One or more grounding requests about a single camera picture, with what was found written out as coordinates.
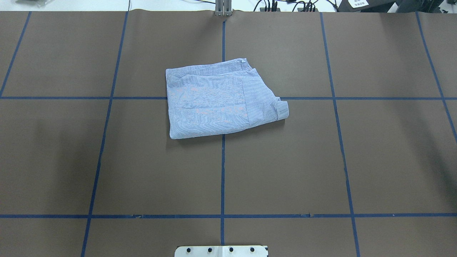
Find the folded shirt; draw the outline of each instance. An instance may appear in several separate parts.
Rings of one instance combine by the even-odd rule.
[[[166,70],[170,137],[228,134],[289,116],[246,59]]]

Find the folded garment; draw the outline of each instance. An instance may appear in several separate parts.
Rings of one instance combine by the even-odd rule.
[[[246,59],[166,70],[170,137],[228,134],[289,116]]]

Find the white bracket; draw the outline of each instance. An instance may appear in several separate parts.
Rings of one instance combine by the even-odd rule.
[[[232,0],[216,0],[216,16],[232,16]]]
[[[180,246],[175,257],[268,257],[267,246]]]

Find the blue vertical line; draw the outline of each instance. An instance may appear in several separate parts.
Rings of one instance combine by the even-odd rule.
[[[90,198],[89,215],[87,218],[86,230],[84,233],[83,246],[81,249],[81,257],[84,257],[84,255],[85,255],[87,239],[89,238],[90,221],[91,221],[92,211],[94,210],[95,194],[97,191],[98,178],[100,175],[101,157],[103,155],[103,150],[105,148],[106,130],[108,128],[108,121],[110,119],[110,114],[111,114],[111,106],[112,106],[112,102],[113,102],[114,89],[116,87],[117,71],[119,70],[119,63],[121,61],[122,45],[124,42],[125,28],[127,26],[127,18],[128,18],[128,11],[125,12],[124,25],[122,27],[121,42],[119,43],[119,51],[117,53],[116,68],[114,69],[114,77],[113,77],[113,83],[111,86],[110,101],[108,104],[108,110],[106,112],[105,127],[103,128],[103,136],[101,138],[100,153],[98,154],[97,170],[95,172],[94,186],[92,188],[92,196]]]
[[[429,60],[430,67],[433,72],[433,76],[435,77],[436,86],[438,87],[438,91],[440,92],[441,100],[443,102],[444,109],[446,111],[447,119],[449,120],[449,123],[451,124],[452,133],[454,134],[454,139],[457,143],[457,133],[456,133],[456,129],[454,127],[454,122],[452,122],[451,114],[449,113],[449,109],[447,108],[446,99],[444,98],[444,94],[443,94],[443,89],[441,89],[440,81],[438,80],[438,75],[436,75],[435,66],[433,65],[433,61],[431,60],[430,52],[427,47],[427,43],[425,42],[424,32],[422,31],[422,24],[420,23],[419,13],[417,11],[416,11],[416,19],[417,19],[417,25],[419,25],[420,37],[422,38],[422,43],[424,44],[425,53],[427,54],[427,58]]]
[[[24,27],[22,28],[21,36],[19,37],[19,40],[17,41],[16,49],[14,50],[13,57],[11,58],[10,66],[8,66],[8,70],[6,71],[5,79],[3,80],[3,84],[1,85],[0,97],[3,94],[3,90],[5,90],[6,81],[8,80],[8,77],[10,76],[10,72],[11,72],[11,68],[13,67],[14,59],[16,59],[17,51],[19,50],[19,47],[21,45],[22,38],[24,37],[24,33],[26,32],[27,24],[28,24],[28,21],[30,20],[31,15],[32,15],[32,12],[30,11],[29,14],[27,15],[26,23],[24,24]]]
[[[225,22],[222,22],[222,61],[225,61]],[[221,245],[225,245],[225,135],[222,135],[222,157],[221,157]]]
[[[356,219],[354,217],[354,207],[352,205],[351,186],[349,184],[349,175],[347,173],[346,155],[345,155],[345,152],[344,152],[343,137],[341,136],[340,117],[338,116],[338,107],[336,105],[335,88],[333,87],[332,70],[330,68],[329,49],[327,47],[327,38],[325,36],[324,16],[322,15],[322,12],[319,13],[319,14],[320,14],[320,24],[321,24],[321,27],[322,27],[322,36],[324,38],[325,58],[327,59],[327,69],[328,69],[328,72],[329,72],[330,89],[332,91],[333,109],[335,111],[336,128],[338,129],[338,139],[340,140],[340,150],[341,150],[341,155],[343,157],[344,173],[345,173],[345,176],[346,176],[346,191],[347,191],[347,198],[348,198],[348,201],[349,201],[349,210],[351,212],[352,232],[354,234],[354,243],[355,243],[355,246],[356,246],[356,254],[357,254],[357,257],[360,257],[359,239],[358,239],[358,236],[357,236]]]

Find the gray metal bracket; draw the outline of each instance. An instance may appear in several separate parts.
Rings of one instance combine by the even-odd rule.
[[[216,16],[232,16],[232,0],[216,0]]]

